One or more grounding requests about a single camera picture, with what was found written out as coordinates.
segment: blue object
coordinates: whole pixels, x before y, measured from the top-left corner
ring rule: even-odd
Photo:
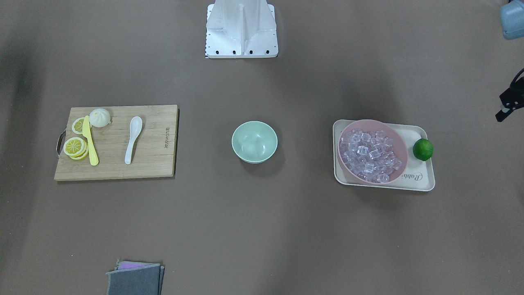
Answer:
[[[524,37],[524,3],[513,0],[500,8],[502,34],[508,40]]]
[[[121,261],[107,273],[107,295],[160,295],[164,267],[160,264]]]

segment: metal handle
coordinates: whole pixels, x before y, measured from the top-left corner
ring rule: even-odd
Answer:
[[[66,137],[66,129],[67,129],[67,127],[64,129],[64,131],[58,137],[58,140],[57,140],[57,154],[58,154],[58,156],[60,156],[60,152],[62,151],[62,144],[64,142],[64,138]]]

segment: white spoon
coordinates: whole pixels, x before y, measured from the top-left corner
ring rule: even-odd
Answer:
[[[131,156],[133,155],[133,145],[135,145],[136,138],[142,131],[142,118],[133,117],[129,124],[129,144],[127,145],[126,156],[124,162],[131,164]]]

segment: gray cloth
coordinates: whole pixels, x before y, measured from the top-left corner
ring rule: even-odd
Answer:
[[[160,264],[122,261],[107,273],[107,295],[160,295],[164,267]]]

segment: lime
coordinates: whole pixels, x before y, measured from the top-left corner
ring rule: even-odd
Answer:
[[[419,160],[427,161],[433,155],[433,144],[424,138],[417,140],[413,146],[413,155]]]

